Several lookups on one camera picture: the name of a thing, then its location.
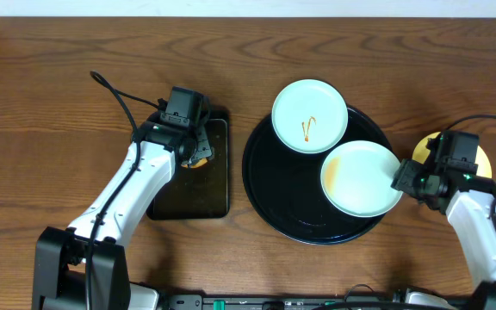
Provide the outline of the orange sponge with green pad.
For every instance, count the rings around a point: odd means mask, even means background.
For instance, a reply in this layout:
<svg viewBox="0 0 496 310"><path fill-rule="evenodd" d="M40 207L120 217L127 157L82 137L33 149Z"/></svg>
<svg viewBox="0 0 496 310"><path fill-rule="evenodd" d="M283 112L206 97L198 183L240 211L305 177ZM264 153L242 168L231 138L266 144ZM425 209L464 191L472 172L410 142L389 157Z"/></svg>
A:
<svg viewBox="0 0 496 310"><path fill-rule="evenodd" d="M186 168L186 169L196 169L196 168L202 167L207 162L208 162L208 160L206 158L202 158L202 159L198 159L198 160L191 160L189 162L184 162L181 164L181 166L183 168Z"/></svg>

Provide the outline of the pale green plate with sauce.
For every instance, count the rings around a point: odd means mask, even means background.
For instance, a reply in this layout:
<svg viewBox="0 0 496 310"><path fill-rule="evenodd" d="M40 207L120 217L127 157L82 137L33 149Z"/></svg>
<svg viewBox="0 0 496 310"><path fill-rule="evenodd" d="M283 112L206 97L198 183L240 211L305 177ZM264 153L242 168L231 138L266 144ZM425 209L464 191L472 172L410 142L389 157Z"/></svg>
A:
<svg viewBox="0 0 496 310"><path fill-rule="evenodd" d="M400 161L385 146L355 140L334 148L320 172L321 187L339 211L371 218L390 211L402 192L392 188Z"/></svg>

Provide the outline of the yellow plate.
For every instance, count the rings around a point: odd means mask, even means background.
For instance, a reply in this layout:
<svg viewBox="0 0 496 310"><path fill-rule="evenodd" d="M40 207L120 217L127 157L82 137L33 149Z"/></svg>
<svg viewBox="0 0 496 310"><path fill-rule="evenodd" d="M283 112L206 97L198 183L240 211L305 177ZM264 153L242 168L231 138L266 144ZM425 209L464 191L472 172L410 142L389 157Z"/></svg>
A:
<svg viewBox="0 0 496 310"><path fill-rule="evenodd" d="M412 152L412 159L423 164L430 154L430 150L426 147L430 139L435 139L439 132L431 133L425 136L414 148ZM478 165L477 176L492 178L492 166L484 150L478 146L475 163Z"/></svg>

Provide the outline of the light blue plate with sauce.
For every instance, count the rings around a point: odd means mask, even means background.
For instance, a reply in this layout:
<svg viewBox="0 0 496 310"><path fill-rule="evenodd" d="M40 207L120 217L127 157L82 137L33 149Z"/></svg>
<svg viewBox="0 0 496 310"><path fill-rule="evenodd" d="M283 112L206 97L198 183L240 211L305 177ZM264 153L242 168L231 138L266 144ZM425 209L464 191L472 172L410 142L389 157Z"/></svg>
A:
<svg viewBox="0 0 496 310"><path fill-rule="evenodd" d="M347 104L331 85L302 79L283 88L271 110L271 123L278 139L304 154L334 147L348 127Z"/></svg>

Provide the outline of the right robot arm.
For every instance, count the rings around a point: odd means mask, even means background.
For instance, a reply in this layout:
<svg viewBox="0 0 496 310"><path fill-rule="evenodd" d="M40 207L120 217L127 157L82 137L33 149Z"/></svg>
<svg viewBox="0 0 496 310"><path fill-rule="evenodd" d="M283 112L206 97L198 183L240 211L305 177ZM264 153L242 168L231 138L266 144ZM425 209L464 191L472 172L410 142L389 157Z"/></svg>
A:
<svg viewBox="0 0 496 310"><path fill-rule="evenodd" d="M473 162L404 159L393 189L438 211L454 228L475 290L467 309L496 309L496 183Z"/></svg>

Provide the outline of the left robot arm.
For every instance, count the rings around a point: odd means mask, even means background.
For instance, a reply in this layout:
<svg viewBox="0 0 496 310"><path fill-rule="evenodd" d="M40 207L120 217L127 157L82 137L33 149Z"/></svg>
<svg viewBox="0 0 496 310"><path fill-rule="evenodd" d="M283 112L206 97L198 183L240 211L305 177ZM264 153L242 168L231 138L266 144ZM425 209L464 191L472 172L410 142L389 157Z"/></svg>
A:
<svg viewBox="0 0 496 310"><path fill-rule="evenodd" d="M159 294L132 283L126 248L157 193L180 164L211 156L206 128L147 121L121 167L65 230L47 227L34 255L34 309L154 309Z"/></svg>

